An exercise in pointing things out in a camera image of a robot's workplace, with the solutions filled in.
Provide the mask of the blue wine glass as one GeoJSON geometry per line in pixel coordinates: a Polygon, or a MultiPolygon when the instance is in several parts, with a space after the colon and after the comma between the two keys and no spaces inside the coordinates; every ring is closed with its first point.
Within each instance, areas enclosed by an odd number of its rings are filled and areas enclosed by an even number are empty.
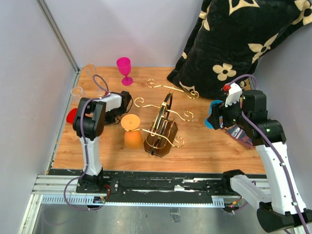
{"type": "Polygon", "coordinates": [[[212,106],[214,105],[214,104],[220,104],[220,103],[222,103],[222,101],[221,100],[214,100],[214,101],[212,101],[211,102],[211,104],[210,104],[210,107],[209,107],[209,110],[208,110],[208,117],[205,119],[205,126],[208,128],[208,129],[214,129],[213,128],[213,126],[212,126],[212,124],[209,122],[209,120],[208,120],[208,118],[211,116],[211,114],[212,114],[212,106]]]}

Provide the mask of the red wine glass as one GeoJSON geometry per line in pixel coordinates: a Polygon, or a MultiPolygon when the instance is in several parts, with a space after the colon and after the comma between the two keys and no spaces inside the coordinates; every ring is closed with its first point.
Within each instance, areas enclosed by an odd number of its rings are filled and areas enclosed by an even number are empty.
{"type": "Polygon", "coordinates": [[[76,113],[77,113],[77,108],[73,108],[72,110],[69,111],[66,117],[66,122],[69,124],[73,124],[76,113]]]}

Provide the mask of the clear wine glass front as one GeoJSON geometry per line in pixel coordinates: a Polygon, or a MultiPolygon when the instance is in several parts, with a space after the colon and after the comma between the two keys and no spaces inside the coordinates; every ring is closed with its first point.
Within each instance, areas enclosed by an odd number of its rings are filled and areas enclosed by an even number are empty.
{"type": "Polygon", "coordinates": [[[87,95],[82,87],[75,86],[71,89],[71,97],[72,97],[73,102],[79,104],[80,100],[82,98],[86,98],[87,95]]]}

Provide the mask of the clear wine glass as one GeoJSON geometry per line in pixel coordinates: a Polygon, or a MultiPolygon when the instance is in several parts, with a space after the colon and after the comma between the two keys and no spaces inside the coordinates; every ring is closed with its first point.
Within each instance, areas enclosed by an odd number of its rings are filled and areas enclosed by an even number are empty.
{"type": "Polygon", "coordinates": [[[94,80],[93,80],[93,75],[97,75],[98,72],[97,72],[97,69],[95,67],[94,64],[86,64],[85,65],[85,71],[87,73],[87,76],[91,79],[91,82],[93,84],[93,88],[95,89],[94,92],[95,92],[95,95],[97,97],[100,97],[100,96],[103,96],[105,94],[105,92],[103,90],[101,90],[95,83],[94,83],[94,80]]]}
{"type": "Polygon", "coordinates": [[[86,98],[87,95],[82,87],[75,86],[71,89],[71,97],[72,97],[73,102],[79,104],[80,100],[82,98],[86,98]]]}

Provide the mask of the pink wine glass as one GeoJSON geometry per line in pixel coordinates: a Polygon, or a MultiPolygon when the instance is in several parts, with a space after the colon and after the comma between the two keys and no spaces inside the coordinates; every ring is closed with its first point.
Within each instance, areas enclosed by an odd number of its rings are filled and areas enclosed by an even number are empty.
{"type": "Polygon", "coordinates": [[[133,79],[129,77],[131,72],[131,60],[128,57],[121,57],[116,61],[119,72],[124,76],[121,83],[125,86],[129,86],[133,83],[133,79]]]}

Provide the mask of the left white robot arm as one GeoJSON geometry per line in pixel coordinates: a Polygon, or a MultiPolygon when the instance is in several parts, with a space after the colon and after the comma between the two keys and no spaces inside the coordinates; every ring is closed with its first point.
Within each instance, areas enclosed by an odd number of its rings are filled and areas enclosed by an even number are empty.
{"type": "Polygon", "coordinates": [[[73,130],[82,145],[84,166],[76,192],[99,193],[104,188],[103,167],[99,156],[99,139],[104,126],[115,124],[131,108],[132,96],[127,91],[111,92],[100,98],[80,99],[73,121],[73,130]]]}

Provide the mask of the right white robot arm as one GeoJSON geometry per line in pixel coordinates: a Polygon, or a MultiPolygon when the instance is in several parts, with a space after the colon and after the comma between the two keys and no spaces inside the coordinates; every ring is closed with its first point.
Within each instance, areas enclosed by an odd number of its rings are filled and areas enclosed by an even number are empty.
{"type": "Polygon", "coordinates": [[[222,175],[221,190],[238,193],[256,211],[258,222],[268,233],[303,228],[309,233],[312,211],[295,184],[287,154],[286,136],[281,123],[268,119],[267,97],[259,90],[229,93],[225,101],[213,101],[206,122],[215,130],[237,125],[251,139],[265,168],[271,193],[254,185],[241,170],[222,175]]]}

